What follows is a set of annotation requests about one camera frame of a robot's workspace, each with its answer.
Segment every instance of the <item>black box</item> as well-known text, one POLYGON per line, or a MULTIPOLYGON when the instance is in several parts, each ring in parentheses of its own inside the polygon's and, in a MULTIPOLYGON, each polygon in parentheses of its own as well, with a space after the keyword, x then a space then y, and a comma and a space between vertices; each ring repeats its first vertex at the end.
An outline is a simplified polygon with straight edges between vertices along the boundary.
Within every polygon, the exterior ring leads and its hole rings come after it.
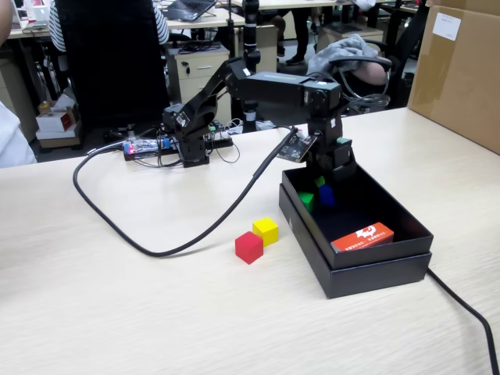
POLYGON ((424 278, 433 235, 358 166, 355 176, 336 183, 336 207, 309 212, 298 191, 315 193, 310 169, 286 170, 280 208, 328 298, 408 284, 424 278), (336 252, 331 242, 374 223, 395 232, 394 243, 336 252))

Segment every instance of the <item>black robotic arm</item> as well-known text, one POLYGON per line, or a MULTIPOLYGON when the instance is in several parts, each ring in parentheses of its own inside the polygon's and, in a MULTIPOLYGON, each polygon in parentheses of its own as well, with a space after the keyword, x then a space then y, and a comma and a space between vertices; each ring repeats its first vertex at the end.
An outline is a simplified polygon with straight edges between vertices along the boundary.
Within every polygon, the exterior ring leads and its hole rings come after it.
POLYGON ((184 166, 209 163, 204 135, 217 114, 217 99, 226 88, 232 98, 287 105, 290 111, 307 112, 308 132, 316 137, 304 158, 308 167, 340 180, 355 171, 352 142, 342 138, 341 86, 313 77, 260 72, 251 75, 242 58, 224 62, 192 100, 165 109, 163 125, 178 141, 184 166))

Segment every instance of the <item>office chair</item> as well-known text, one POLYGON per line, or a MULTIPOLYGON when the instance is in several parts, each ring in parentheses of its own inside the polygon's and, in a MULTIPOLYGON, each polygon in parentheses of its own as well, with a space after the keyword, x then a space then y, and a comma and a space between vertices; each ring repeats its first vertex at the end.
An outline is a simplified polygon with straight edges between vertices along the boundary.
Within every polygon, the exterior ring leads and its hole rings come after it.
MULTIPOLYGON (((392 68, 389 77, 390 79, 386 90, 386 94, 391 97, 391 102, 387 106, 388 109, 401 108, 405 107, 408 104, 411 84, 403 80, 402 74, 408 58, 412 54, 415 47, 423 39, 423 32, 425 31, 427 14, 429 13, 429 8, 425 6, 425 3, 425 0, 420 2, 420 6, 413 16, 412 21, 403 32, 402 36, 399 38, 399 41, 394 47, 391 47, 390 45, 381 43, 379 41, 366 40, 371 44, 377 45, 382 52, 385 52, 385 57, 392 62, 392 68)), ((398 12, 399 11, 393 13, 393 17, 396 16, 401 19, 401 16, 396 14, 398 12)), ((336 66, 346 59, 349 58, 331 61, 330 63, 332 64, 332 66, 336 66)), ((364 59, 356 57, 355 59, 367 62, 373 61, 372 59, 368 58, 364 59)), ((344 73, 344 75, 345 82, 342 79, 340 73, 335 73, 334 78, 342 85, 344 93, 350 96, 352 96, 351 91, 354 91, 354 93, 359 96, 365 96, 369 94, 382 93, 386 88, 385 86, 373 86, 367 84, 350 73, 344 73)))
POLYGON ((160 123, 170 101, 151 0, 55 4, 84 128, 160 123))

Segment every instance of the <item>drawer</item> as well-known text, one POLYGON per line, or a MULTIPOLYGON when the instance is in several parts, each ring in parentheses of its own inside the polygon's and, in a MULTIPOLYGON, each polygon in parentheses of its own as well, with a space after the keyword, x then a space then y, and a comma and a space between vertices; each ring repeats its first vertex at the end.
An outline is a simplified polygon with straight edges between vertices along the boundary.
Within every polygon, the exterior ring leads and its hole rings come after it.
POLYGON ((227 55, 220 56, 210 56, 204 59, 178 59, 177 71, 179 72, 179 79, 186 80, 189 78, 210 78, 219 69, 220 65, 227 60, 227 55))
POLYGON ((180 80, 180 96, 182 98, 192 98, 205 87, 209 79, 210 77, 202 77, 190 78, 189 80, 180 80))

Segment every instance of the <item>white box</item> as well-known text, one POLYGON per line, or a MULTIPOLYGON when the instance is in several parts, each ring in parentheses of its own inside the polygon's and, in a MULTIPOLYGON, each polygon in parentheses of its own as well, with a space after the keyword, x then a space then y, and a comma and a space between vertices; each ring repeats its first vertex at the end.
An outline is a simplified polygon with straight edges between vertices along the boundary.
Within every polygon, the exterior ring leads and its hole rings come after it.
POLYGON ((62 133, 71 126, 71 117, 65 112, 42 113, 37 116, 37 123, 41 131, 62 133))
POLYGON ((70 127, 68 127, 68 130, 64 132, 60 131, 37 131, 37 138, 39 140, 44 140, 44 139, 61 139, 61 138, 75 138, 78 137, 80 134, 80 128, 81 128, 81 121, 78 121, 78 123, 74 123, 70 127))

